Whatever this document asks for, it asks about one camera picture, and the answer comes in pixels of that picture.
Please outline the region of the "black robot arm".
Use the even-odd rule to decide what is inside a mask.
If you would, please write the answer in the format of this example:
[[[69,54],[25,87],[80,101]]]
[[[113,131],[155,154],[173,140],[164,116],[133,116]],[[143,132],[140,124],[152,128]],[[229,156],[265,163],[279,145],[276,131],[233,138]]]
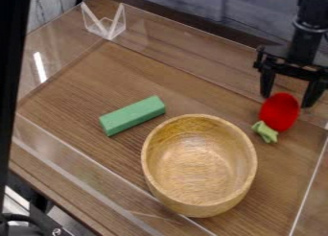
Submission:
[[[295,33],[287,46],[260,46],[253,67],[260,73],[260,94],[268,98],[276,75],[308,83],[301,108],[312,107],[328,90],[328,58],[319,52],[321,38],[328,37],[328,0],[299,0],[293,20]]]

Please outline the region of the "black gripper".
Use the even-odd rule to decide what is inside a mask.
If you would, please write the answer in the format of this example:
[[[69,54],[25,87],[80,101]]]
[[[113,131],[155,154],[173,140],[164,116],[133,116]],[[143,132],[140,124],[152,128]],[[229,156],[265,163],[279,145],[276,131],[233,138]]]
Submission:
[[[261,96],[271,96],[276,74],[280,74],[309,82],[301,108],[312,107],[328,89],[328,56],[317,52],[312,62],[292,61],[283,45],[261,45],[256,53],[253,68],[260,72]]]

